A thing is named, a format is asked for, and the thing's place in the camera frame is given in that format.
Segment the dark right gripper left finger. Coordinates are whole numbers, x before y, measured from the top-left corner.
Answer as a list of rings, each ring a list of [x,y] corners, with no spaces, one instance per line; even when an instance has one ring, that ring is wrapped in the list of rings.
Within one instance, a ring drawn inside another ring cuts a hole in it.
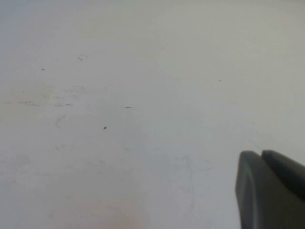
[[[235,193],[243,229],[305,227],[305,201],[287,189],[256,152],[240,153]]]

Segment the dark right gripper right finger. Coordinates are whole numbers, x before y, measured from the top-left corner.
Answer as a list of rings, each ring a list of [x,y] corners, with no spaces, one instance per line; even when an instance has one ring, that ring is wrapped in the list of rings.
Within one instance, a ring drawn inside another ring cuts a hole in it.
[[[284,186],[304,201],[305,166],[273,150],[262,151],[261,157]]]

